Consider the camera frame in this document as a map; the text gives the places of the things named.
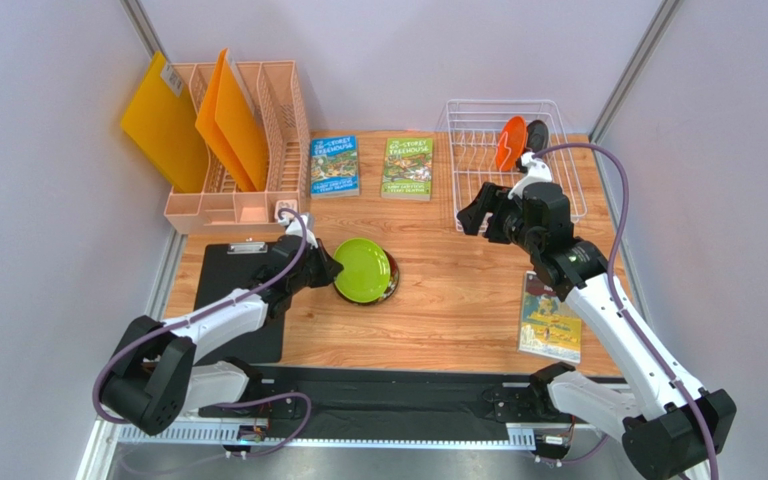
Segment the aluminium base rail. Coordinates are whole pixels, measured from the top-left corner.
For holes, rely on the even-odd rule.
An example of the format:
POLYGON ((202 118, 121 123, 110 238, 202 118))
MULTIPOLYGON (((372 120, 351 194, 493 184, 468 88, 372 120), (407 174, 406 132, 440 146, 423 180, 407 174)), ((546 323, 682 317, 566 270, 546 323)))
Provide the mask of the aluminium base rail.
POLYGON ((621 443, 584 420, 540 421, 524 413, 510 422, 483 400, 426 410, 391 411, 280 399, 272 412, 203 417, 186 412, 157 435, 99 420, 77 476, 106 479, 195 479, 215 469, 243 470, 233 450, 245 451, 255 478, 302 474, 307 453, 359 449, 518 451, 555 478, 638 479, 621 443))

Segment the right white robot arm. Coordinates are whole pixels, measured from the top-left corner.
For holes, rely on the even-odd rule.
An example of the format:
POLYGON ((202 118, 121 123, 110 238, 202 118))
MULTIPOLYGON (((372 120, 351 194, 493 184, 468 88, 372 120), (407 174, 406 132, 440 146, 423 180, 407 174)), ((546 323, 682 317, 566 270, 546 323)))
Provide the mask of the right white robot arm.
POLYGON ((538 278, 595 333, 630 388, 623 394, 559 362, 529 378, 544 409, 582 419, 618 441, 645 479, 718 478, 716 459, 735 402, 723 389, 704 387, 659 342, 599 248, 575 235, 559 185, 516 190, 486 182, 456 218, 467 235, 527 252, 538 278))

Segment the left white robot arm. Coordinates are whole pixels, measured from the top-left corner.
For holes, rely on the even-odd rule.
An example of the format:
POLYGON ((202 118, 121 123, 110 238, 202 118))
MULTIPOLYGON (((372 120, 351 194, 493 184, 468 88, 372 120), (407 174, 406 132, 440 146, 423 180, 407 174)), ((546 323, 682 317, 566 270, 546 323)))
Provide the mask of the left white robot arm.
POLYGON ((258 407, 247 391, 259 372, 218 350, 280 319, 297 293, 332 285, 343 269, 319 239, 302 235, 208 246, 202 270, 228 292, 186 315, 132 320, 92 387, 96 413, 157 435, 184 412, 258 407))

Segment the pink plastic file organizer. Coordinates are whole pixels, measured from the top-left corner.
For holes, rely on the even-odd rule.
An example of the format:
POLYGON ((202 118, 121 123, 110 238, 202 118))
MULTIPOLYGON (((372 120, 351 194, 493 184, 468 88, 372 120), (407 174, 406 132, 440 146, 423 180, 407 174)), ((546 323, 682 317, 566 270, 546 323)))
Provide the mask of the pink plastic file organizer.
POLYGON ((173 189, 165 217, 183 235, 280 233, 276 212, 310 206, 311 135, 293 61, 238 62, 236 68, 268 141, 270 163, 262 192, 244 193, 211 150, 199 193, 173 189))

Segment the green treehouse book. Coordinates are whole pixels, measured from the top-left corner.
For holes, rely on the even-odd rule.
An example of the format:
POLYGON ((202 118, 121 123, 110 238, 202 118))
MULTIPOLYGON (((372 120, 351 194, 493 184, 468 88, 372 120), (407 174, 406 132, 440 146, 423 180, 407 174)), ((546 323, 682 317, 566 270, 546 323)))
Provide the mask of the green treehouse book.
POLYGON ((382 198, 430 201, 434 140, 388 138, 382 170, 382 198))

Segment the black clipboard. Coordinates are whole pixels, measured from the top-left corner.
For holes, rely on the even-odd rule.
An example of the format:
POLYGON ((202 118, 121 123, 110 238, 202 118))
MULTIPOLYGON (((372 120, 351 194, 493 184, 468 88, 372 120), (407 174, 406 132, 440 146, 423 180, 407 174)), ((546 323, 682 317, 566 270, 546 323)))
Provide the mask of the black clipboard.
MULTIPOLYGON (((227 296, 235 288, 253 288, 255 264, 264 254, 232 254, 229 244, 211 244, 204 250, 199 284, 194 301, 198 310, 227 296)), ((277 363, 283 356, 285 319, 268 320, 259 330, 236 337, 201 358, 208 365, 227 358, 247 364, 277 363)))

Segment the yellow illustrated book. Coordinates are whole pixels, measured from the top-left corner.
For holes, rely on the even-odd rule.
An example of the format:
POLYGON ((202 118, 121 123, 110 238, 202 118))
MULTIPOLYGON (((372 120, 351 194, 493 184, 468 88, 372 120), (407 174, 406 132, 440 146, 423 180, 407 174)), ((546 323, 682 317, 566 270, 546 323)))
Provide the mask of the yellow illustrated book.
POLYGON ((523 280, 517 350, 578 365, 583 321, 534 271, 523 280))

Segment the black base mat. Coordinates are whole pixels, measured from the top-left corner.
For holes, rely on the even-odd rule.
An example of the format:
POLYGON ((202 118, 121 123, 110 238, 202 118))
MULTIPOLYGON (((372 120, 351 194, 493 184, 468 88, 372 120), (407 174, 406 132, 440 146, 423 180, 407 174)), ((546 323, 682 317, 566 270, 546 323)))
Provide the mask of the black base mat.
POLYGON ((492 441, 509 423, 572 423, 539 406, 525 375, 261 366, 245 396, 311 398, 303 439, 492 441))

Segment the dark brown plate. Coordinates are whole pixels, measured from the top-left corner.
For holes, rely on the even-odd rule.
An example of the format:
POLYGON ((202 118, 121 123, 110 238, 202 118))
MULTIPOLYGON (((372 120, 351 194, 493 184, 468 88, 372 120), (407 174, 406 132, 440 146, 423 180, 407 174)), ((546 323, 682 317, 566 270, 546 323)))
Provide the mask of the dark brown plate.
POLYGON ((546 149, 550 141, 549 128, 542 120, 531 121, 526 128, 527 137, 524 148, 529 152, 539 152, 546 149))

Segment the orange plate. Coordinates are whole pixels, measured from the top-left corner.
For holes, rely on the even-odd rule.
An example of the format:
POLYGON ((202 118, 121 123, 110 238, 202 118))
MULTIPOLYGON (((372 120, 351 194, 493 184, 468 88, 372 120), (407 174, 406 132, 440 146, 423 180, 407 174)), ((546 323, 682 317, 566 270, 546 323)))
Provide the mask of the orange plate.
POLYGON ((515 116, 507 121, 497 141, 495 165, 498 171, 516 169, 516 163, 525 151, 527 137, 527 124, 522 117, 515 116))

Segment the yellow folder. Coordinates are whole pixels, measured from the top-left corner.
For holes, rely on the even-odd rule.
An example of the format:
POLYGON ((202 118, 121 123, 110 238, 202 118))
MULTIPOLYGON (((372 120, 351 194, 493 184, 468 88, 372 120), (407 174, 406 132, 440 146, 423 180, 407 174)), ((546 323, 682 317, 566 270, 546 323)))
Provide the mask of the yellow folder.
POLYGON ((154 53, 120 127, 179 193, 201 192, 208 170, 196 118, 186 82, 162 53, 154 53))

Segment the blue treehouse book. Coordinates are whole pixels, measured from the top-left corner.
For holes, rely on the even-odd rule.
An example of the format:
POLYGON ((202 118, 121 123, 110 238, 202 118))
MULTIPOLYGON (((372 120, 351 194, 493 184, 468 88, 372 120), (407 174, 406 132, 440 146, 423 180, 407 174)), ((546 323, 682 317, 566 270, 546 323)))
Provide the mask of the blue treehouse book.
POLYGON ((312 198, 360 194, 358 144, 354 135, 314 139, 310 153, 312 198))

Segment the orange folder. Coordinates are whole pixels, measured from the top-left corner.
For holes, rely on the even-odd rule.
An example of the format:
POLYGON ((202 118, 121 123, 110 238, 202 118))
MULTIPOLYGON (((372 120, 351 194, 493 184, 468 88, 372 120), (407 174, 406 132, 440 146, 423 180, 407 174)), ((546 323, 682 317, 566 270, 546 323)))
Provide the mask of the orange folder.
POLYGON ((195 127, 241 191, 266 188, 269 149, 265 132, 227 48, 219 53, 195 127))

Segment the green plate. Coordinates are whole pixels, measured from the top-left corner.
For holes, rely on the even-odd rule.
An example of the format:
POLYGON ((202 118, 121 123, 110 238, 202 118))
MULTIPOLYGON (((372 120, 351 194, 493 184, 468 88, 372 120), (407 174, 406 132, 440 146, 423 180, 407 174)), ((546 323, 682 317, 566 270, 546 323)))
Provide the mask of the green plate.
POLYGON ((378 303, 385 298, 393 267, 377 243, 366 238, 352 238, 344 241, 333 257, 343 267, 334 282, 341 296, 356 304, 378 303))

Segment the red floral plate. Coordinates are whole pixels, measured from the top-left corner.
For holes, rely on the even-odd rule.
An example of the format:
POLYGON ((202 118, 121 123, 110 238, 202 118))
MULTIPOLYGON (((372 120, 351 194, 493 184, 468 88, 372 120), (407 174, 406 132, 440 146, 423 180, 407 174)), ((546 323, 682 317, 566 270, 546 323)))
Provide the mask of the red floral plate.
POLYGON ((391 298, 397 291, 399 280, 400 280, 400 271, 399 271, 398 263, 389 252, 384 251, 384 253, 387 257, 387 260, 389 262, 389 267, 390 267, 390 278, 384 293, 378 299, 373 301, 358 302, 358 301, 351 300, 351 303, 355 305, 361 305, 361 306, 371 306, 371 305, 380 304, 388 300, 389 298, 391 298))

